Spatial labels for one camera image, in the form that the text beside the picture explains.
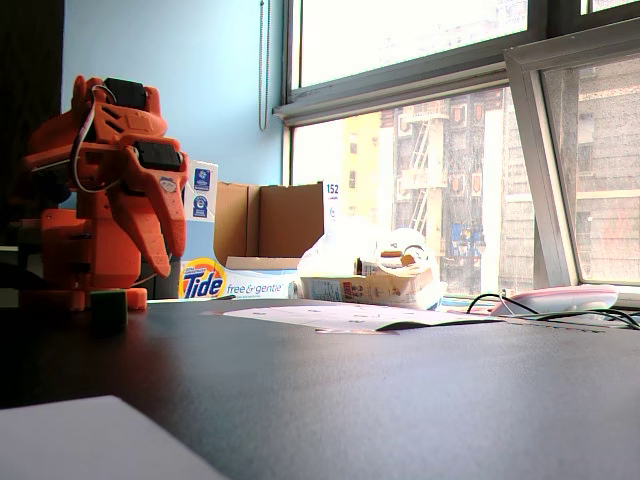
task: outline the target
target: light blue wall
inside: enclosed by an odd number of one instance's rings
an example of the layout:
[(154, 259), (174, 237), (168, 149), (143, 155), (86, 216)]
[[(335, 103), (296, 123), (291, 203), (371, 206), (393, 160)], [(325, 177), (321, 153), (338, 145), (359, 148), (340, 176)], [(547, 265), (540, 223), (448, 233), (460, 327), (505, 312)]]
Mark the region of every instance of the light blue wall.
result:
[[(280, 101), (282, 0), (272, 8), (270, 108)], [(66, 0), (62, 111), (78, 74), (151, 85), (167, 136), (191, 158), (217, 163), (221, 180), (280, 183), (282, 123), (258, 129), (259, 22), (258, 0)]]

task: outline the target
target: black desk surface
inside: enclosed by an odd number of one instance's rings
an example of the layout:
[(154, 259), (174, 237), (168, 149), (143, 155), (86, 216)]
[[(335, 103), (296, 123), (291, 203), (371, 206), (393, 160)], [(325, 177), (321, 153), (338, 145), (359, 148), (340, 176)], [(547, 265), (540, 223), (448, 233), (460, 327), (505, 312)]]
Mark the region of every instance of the black desk surface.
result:
[(156, 304), (113, 338), (0, 310), (0, 408), (116, 395), (230, 479), (640, 475), (639, 332), (199, 315), (253, 306)]

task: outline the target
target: open window pane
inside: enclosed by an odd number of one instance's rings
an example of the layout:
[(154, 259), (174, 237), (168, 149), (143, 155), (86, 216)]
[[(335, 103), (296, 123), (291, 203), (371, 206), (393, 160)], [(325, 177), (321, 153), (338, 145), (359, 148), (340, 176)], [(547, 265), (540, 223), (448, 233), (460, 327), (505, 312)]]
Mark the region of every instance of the open window pane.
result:
[(640, 279), (640, 56), (543, 72), (584, 280)]
[(533, 204), (509, 88), (300, 127), (293, 149), (294, 182), (338, 183), (343, 216), (424, 234), (450, 293), (533, 288)]
[(300, 86), (525, 31), (527, 8), (527, 0), (304, 2)]

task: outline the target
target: sheet of paper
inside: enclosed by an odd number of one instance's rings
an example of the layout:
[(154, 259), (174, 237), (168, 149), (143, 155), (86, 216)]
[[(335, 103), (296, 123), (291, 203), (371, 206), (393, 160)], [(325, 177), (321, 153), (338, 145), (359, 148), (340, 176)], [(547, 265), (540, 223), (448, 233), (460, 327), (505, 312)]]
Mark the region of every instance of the sheet of paper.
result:
[(115, 397), (0, 411), (0, 478), (224, 480)]
[(249, 308), (226, 312), (224, 315), (335, 330), (378, 330), (405, 322), (437, 326), (448, 323), (495, 321), (475, 315), (358, 304)]

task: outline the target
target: blue sign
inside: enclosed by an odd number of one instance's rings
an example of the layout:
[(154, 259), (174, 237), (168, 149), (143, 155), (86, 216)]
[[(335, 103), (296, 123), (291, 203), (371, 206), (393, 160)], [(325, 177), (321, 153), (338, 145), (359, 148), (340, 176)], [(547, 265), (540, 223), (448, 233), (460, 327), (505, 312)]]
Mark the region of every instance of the blue sign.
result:
[(204, 168), (196, 168), (193, 188), (202, 192), (208, 192), (211, 185), (211, 172)]
[(207, 218), (207, 198), (198, 195), (193, 199), (193, 216), (198, 218)]

